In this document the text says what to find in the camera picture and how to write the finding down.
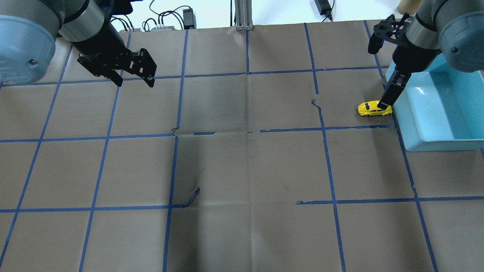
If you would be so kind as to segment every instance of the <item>blue plastic bin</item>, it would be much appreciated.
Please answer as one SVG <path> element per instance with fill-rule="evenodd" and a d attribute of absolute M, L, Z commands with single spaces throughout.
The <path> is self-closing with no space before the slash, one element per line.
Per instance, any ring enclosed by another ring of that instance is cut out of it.
<path fill-rule="evenodd" d="M 391 77 L 395 64 L 387 71 Z M 484 80 L 458 72 L 440 54 L 414 73 L 394 105 L 408 151 L 477 150 L 484 147 Z"/>

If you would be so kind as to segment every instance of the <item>yellow toy car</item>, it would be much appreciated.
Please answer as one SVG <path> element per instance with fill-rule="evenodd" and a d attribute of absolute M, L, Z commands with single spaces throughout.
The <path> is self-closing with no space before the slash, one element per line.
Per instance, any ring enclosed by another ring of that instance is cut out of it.
<path fill-rule="evenodd" d="M 361 103 L 358 106 L 358 113 L 364 117 L 380 116 L 380 115 L 387 116 L 393 113 L 391 106 L 388 106 L 387 109 L 381 109 L 377 107 L 379 102 L 380 100 L 373 100 L 373 101 Z"/>

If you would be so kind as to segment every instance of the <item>white background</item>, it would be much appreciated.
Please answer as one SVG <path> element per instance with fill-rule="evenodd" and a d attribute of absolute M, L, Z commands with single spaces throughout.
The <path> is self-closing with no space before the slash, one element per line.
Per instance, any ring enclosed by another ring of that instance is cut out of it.
<path fill-rule="evenodd" d="M 383 19 L 390 14 L 398 13 L 396 7 L 399 2 L 400 0 L 335 0 L 333 19 Z M 150 17 L 157 20 L 158 16 L 148 9 L 150 3 L 151 0 L 132 2 L 134 11 L 129 17 L 135 28 L 141 28 L 141 23 Z M 194 9 L 197 28 L 230 26 L 230 0 L 155 0 L 151 7 L 161 13 L 181 5 L 189 5 Z M 320 22 L 324 18 L 319 15 L 314 0 L 252 0 L 252 17 L 254 25 L 312 23 Z M 117 30 L 123 30 L 119 21 L 113 22 L 113 25 Z M 180 29 L 180 24 L 173 15 L 165 16 L 165 26 Z"/>

